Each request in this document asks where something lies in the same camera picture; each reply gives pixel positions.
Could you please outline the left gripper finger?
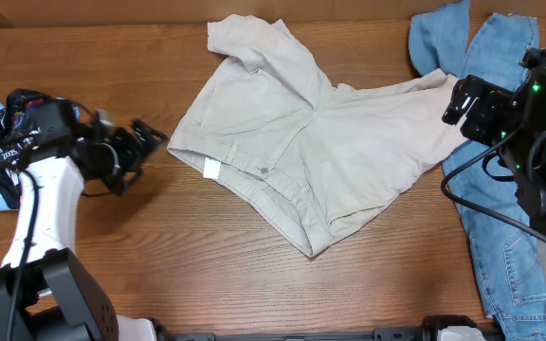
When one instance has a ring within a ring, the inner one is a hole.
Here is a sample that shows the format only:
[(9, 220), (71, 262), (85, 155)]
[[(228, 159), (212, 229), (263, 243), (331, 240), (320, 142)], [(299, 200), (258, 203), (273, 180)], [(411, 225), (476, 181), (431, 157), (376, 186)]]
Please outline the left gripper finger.
[(135, 137), (142, 152), (154, 152), (168, 140), (168, 137), (164, 133), (154, 129), (140, 119), (134, 119), (131, 122), (131, 128), (135, 132)]
[(115, 168), (111, 175), (106, 176), (106, 187), (115, 195), (123, 195), (142, 175), (142, 168), (125, 170)]

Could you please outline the beige shorts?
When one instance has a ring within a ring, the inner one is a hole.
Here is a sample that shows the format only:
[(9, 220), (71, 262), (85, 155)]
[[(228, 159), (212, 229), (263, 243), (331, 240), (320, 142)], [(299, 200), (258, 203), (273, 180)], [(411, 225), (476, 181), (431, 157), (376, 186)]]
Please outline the beige shorts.
[(168, 152), (251, 204), (305, 256), (358, 231), (464, 141), (442, 121), (456, 78), (332, 84), (283, 21), (207, 25), (223, 61)]

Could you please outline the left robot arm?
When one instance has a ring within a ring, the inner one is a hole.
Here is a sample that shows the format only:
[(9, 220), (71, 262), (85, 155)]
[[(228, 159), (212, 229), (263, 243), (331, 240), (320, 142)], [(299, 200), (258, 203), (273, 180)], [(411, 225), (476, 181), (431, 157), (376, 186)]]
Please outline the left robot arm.
[(75, 254), (84, 186), (124, 194), (167, 136), (140, 119), (125, 130), (102, 110), (81, 121), (69, 99), (17, 99), (0, 159), (18, 175), (16, 229), (0, 267), (2, 340), (169, 340), (153, 318), (117, 314)]

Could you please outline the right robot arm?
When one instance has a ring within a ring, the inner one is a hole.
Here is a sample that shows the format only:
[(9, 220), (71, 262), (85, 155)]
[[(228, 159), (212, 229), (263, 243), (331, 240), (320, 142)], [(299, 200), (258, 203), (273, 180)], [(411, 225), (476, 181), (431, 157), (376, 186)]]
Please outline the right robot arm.
[(517, 202), (530, 223), (522, 224), (452, 194), (447, 184), (462, 167), (446, 175), (441, 188), (453, 202), (536, 237), (546, 283), (546, 48), (528, 48), (520, 64), (529, 73), (515, 91), (473, 75), (458, 81), (443, 121), (460, 125), (464, 137), (485, 145), (476, 161), (498, 157), (510, 170), (507, 178), (516, 183)]

